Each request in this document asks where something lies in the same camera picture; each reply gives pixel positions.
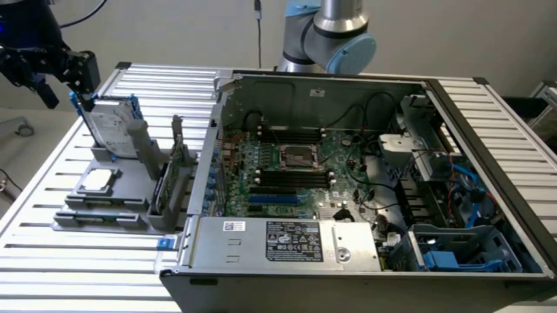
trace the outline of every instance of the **white wall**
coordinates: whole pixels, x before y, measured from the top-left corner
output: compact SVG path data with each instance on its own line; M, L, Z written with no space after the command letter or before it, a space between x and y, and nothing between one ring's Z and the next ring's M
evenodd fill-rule
M58 0L60 23L99 0ZM263 3L263 66L282 53L286 0ZM366 72L484 76L500 93L526 95L557 76L556 0L365 0L378 52ZM253 0L110 0L63 31L75 50L99 57L103 80L118 61L257 66ZM67 103L67 90L56 84ZM42 108L27 90L0 80L0 106Z

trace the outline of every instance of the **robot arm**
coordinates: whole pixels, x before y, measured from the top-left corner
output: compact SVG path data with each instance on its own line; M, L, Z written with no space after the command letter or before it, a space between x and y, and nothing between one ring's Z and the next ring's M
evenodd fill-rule
M358 74L374 54L362 0L289 2L279 71Z
M0 0L0 72L54 109L59 99L46 81L52 75L76 93L86 111L100 84L95 54L75 52L62 39L47 0Z

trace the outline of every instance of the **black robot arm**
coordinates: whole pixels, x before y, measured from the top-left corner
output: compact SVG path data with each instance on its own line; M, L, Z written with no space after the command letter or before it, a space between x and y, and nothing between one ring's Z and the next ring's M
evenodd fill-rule
M76 93L86 111L100 84L95 54L75 52L62 39L47 0L0 0L0 72L29 88L54 109L59 99L46 81L52 75Z

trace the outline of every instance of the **power supply label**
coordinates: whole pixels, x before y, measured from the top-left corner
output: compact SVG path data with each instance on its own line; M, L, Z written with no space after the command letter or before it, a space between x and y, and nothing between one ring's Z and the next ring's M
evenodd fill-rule
M266 242L269 261L323 261L323 246L317 222L267 222Z

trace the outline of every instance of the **green circuit board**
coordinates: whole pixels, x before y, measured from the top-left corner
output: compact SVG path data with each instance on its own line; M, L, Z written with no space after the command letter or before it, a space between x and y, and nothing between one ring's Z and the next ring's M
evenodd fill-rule
M231 131L226 134L223 144L227 202L226 216L237 217L279 217L279 218L330 218L322 216L325 211L337 212L343 200L354 204L354 191L361 196L365 186L349 176L346 158L357 163L351 174L362 181L369 181L365 171L358 171L361 151L347 146L353 136L343 132L330 132L315 145L297 145L290 143L261 143L253 132ZM317 164L307 164L295 158L282 157L281 150L314 149ZM259 210L250 210L250 188L258 186L255 182L257 169L267 171L314 171L334 172L337 183L330 188L297 188L299 203L259 204Z

